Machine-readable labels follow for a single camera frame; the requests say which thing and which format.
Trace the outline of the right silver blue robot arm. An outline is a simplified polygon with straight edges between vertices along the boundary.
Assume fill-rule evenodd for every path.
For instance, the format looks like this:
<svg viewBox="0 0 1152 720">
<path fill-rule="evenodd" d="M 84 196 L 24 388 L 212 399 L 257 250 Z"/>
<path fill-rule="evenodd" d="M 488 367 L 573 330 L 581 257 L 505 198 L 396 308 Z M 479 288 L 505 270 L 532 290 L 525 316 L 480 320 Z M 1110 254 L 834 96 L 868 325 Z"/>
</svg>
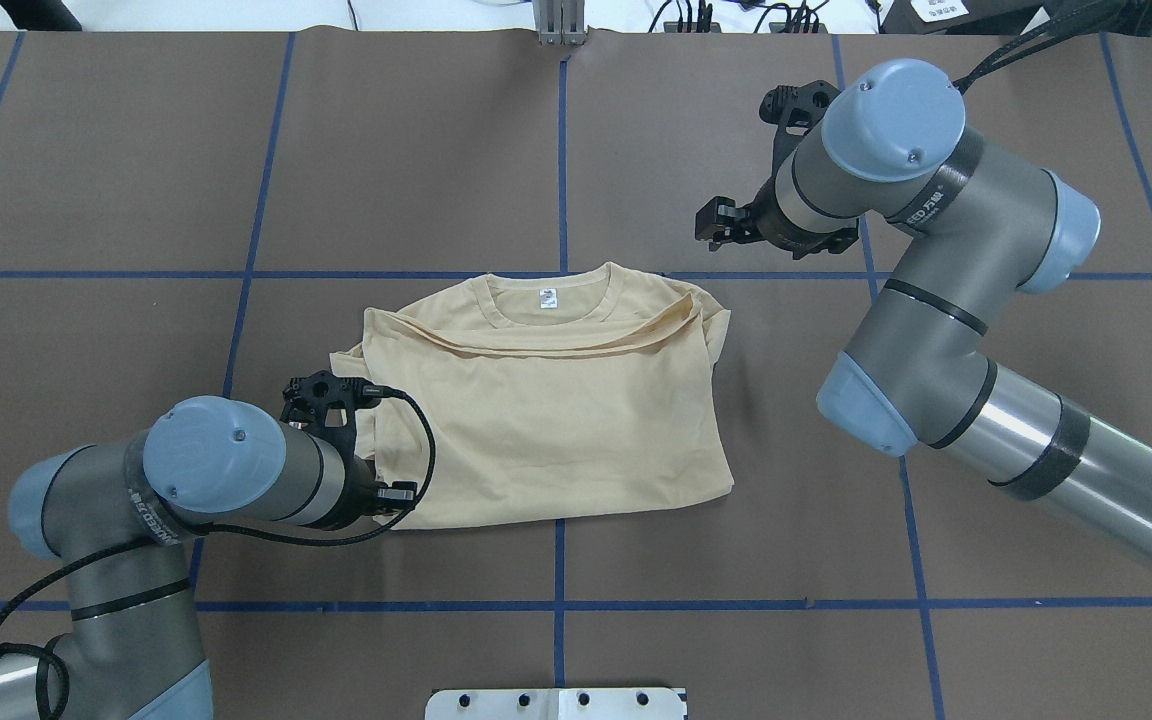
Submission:
<svg viewBox="0 0 1152 720">
<path fill-rule="evenodd" d="M 801 259 L 846 252 L 861 218 L 882 215 L 910 245 L 838 353 L 819 414 L 884 455 L 946 452 L 1152 562 L 1152 448 L 982 351 L 1015 293 L 1051 291 L 1087 260 L 1101 215 L 970 127 L 968 86 L 899 58 L 847 88 L 772 88 L 759 108 L 776 129 L 770 179 L 748 204 L 708 200 L 695 236 Z"/>
</svg>

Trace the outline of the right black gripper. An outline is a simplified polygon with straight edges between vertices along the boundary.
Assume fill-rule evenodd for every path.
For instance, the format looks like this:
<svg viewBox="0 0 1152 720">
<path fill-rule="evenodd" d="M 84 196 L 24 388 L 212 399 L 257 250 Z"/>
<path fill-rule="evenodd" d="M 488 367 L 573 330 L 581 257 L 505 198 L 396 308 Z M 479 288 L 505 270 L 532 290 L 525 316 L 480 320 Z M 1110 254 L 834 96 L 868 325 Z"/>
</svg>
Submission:
<svg viewBox="0 0 1152 720">
<path fill-rule="evenodd" d="M 812 82 L 799 86 L 778 85 L 763 96 L 758 115 L 764 123 L 774 127 L 772 174 L 781 168 L 808 132 L 823 122 L 829 105 L 840 94 L 840 88 L 829 82 Z M 763 202 L 737 206 L 728 197 L 712 197 L 695 213 L 694 237 L 705 243 L 710 252 L 730 243 L 767 242 L 760 225 L 764 219 Z"/>
</svg>

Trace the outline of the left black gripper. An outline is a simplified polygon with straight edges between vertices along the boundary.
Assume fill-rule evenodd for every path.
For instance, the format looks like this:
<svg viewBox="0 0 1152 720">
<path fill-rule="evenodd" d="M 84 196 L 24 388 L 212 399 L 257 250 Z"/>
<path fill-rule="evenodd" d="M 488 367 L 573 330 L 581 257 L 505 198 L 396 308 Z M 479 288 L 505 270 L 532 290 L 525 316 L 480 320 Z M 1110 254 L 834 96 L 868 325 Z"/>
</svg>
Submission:
<svg viewBox="0 0 1152 720">
<path fill-rule="evenodd" d="M 323 370 L 289 378 L 282 397 L 282 423 L 323 439 L 348 461 L 356 456 L 357 411 L 376 409 L 387 397 L 387 387 L 365 377 L 340 377 Z M 410 511 L 419 497 L 417 482 L 381 484 L 376 488 L 376 511 Z"/>
</svg>

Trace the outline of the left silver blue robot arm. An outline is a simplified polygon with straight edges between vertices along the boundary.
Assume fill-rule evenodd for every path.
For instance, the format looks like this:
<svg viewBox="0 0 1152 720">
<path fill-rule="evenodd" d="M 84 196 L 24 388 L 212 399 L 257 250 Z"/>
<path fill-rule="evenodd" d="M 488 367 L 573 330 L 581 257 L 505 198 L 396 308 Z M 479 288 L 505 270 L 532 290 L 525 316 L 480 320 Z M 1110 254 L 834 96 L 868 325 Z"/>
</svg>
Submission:
<svg viewBox="0 0 1152 720">
<path fill-rule="evenodd" d="M 18 475 L 6 518 L 59 569 L 0 609 L 0 719 L 211 719 L 210 664 L 184 543 L 244 536 L 339 547 L 420 505 L 435 435 L 402 389 L 329 372 L 293 378 L 282 414 L 187 397 L 122 441 L 84 445 Z M 382 480 L 356 454 L 355 414 L 410 406 L 419 482 Z"/>
</svg>

